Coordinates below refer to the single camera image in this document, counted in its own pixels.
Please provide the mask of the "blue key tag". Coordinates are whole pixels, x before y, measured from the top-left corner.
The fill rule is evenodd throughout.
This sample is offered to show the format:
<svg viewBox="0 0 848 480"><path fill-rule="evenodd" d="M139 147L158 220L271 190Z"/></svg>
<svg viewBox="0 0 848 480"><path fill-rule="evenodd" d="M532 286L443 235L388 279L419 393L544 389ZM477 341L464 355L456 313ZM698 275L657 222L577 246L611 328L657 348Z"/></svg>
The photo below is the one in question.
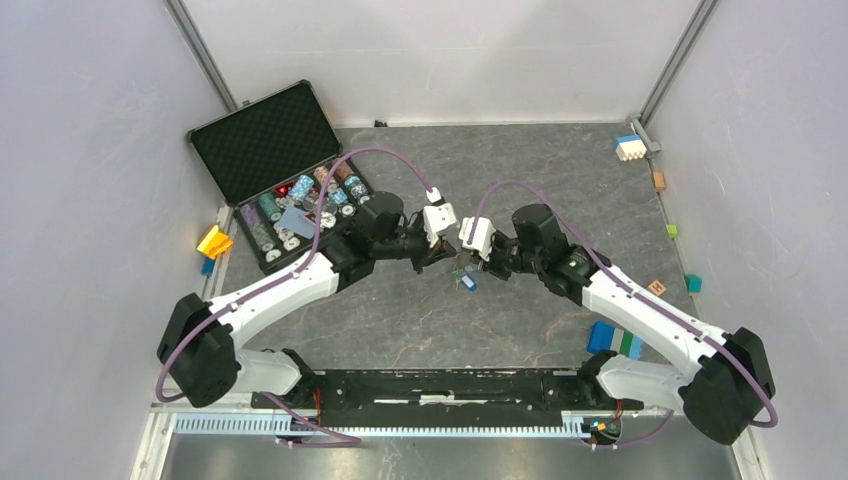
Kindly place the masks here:
<svg viewBox="0 0 848 480"><path fill-rule="evenodd" d="M463 273L459 277L460 283L469 291L476 291L478 288L476 280L469 273Z"/></svg>

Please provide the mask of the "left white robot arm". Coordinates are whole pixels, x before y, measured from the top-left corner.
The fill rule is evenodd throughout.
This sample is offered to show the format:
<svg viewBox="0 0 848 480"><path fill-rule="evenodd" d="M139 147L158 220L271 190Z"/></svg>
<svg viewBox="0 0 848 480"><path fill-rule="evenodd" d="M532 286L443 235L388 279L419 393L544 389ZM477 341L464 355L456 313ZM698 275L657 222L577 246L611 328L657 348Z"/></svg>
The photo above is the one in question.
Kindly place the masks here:
<svg viewBox="0 0 848 480"><path fill-rule="evenodd" d="M455 256L445 235L456 224L452 204L442 198L406 218L399 197L377 192L284 269L210 301L184 296L156 351L162 364L156 398L204 408L230 392L266 390L290 407L306 405L314 381L294 354L245 353L244 344L293 311L366 278L380 260L407 259L421 273Z"/></svg>

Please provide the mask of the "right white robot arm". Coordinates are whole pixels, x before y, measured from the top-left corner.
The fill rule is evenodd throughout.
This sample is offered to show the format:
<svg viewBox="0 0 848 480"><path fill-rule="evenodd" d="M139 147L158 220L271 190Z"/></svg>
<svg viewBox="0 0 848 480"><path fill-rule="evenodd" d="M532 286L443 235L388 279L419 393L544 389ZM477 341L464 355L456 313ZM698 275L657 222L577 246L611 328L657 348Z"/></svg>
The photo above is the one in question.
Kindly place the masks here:
<svg viewBox="0 0 848 480"><path fill-rule="evenodd" d="M462 245L493 276L532 274L551 293L617 323L666 360L649 363L601 350L578 371L585 405L631 399L681 412L721 445L733 444L749 427L774 426L776 388L756 333L744 327L729 333L639 286L607 257L569 242L547 205L521 207L512 222L516 234L509 237L487 218L465 218Z"/></svg>

